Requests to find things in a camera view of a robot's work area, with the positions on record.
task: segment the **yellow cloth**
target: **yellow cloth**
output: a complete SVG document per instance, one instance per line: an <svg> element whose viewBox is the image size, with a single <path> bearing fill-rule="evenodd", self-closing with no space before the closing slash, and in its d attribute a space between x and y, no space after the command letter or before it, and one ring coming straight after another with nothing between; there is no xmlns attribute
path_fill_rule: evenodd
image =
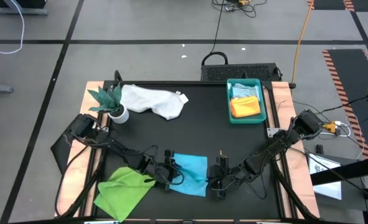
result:
<svg viewBox="0 0 368 224"><path fill-rule="evenodd" d="M231 99L231 113L235 118L242 118L260 113L260 105L256 96Z"/></svg>

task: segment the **white pot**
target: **white pot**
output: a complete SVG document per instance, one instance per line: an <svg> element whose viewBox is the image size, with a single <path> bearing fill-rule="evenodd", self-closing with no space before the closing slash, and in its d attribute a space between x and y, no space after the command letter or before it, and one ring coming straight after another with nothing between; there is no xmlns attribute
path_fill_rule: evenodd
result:
<svg viewBox="0 0 368 224"><path fill-rule="evenodd" d="M108 116L117 124L123 124L129 119L129 111L127 108L121 104L121 109L123 109L123 113L118 117L114 117L108 113Z"/></svg>

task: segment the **wooden table frame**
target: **wooden table frame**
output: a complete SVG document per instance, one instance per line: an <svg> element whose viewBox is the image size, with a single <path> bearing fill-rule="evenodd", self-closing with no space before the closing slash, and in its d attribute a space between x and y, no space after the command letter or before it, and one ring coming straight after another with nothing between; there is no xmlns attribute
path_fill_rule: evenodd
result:
<svg viewBox="0 0 368 224"><path fill-rule="evenodd" d="M89 111L89 108L92 106L98 106L96 100L91 97L91 95L87 92L87 90L96 90L99 86L104 86L104 82L88 82L86 86L86 91L83 96L83 101L80 108L80 113L87 113L94 117L97 117L97 113L93 111ZM283 129L287 129L290 123L290 118L296 116L296 112L293 106L292 96L290 94L289 86L287 82L272 82L272 92L274 93L275 106L278 112L278 120L279 126ZM265 104L267 107L267 113L269 118L270 127L274 127L274 117L272 116L272 107L270 104L270 96L268 91L264 90L265 96ZM107 121L107 115L104 114L101 120L101 125L104 126ZM71 160L72 157L77 155L82 149L84 145L74 140L72 142L72 147L70 151L70 155L68 161ZM298 142L293 145L295 149L299 149L303 151L302 142ZM88 148L81 156L79 156L75 161L72 162L70 168L67 170L65 174L65 178L62 183L61 191L58 196L58 211L60 213L65 212L69 206L75 201L78 194L84 187L86 173L88 169L88 164L90 160L90 148ZM101 154L100 149L97 149L96 156L94 160L93 172L97 168L98 159ZM315 200L315 194L313 190L313 185L311 183L310 174L308 172L308 165L306 161L306 157L296 151L288 150L286 153L288 171L290 173L290 181L292 184L293 190L299 196L304 205L309 209L309 211L319 217L319 211ZM278 166L282 169L282 160L278 162ZM91 215L92 203L94 200L95 193L95 184L90 190L87 199L86 199L86 208L84 211L85 216ZM290 209L290 203L288 199L288 195L285 189L281 186L281 196L283 201L283 209L285 213L285 217L292 218L292 213ZM302 217L300 212L296 210L296 213L299 218ZM198 221L217 221L217 220L198 220Z"/></svg>

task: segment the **potted plant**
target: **potted plant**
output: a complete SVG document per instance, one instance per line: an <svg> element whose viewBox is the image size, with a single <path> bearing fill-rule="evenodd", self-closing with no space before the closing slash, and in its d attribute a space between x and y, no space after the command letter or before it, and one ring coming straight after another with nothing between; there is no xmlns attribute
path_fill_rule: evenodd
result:
<svg viewBox="0 0 368 224"><path fill-rule="evenodd" d="M123 124L129 119L127 108L121 104L122 90L118 84L113 91L105 92L100 86L98 92L87 90L99 103L99 107L92 107L90 111L108 113L108 116L117 124Z"/></svg>

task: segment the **green plant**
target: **green plant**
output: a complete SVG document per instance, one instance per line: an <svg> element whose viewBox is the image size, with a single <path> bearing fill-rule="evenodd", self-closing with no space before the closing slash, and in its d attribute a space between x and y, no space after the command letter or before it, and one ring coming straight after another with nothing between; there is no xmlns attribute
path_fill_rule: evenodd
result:
<svg viewBox="0 0 368 224"><path fill-rule="evenodd" d="M121 109L122 90L118 84L113 91L105 92L100 86L98 92L87 90L90 95L99 103L98 107L91 107L90 111L99 113L117 113Z"/></svg>

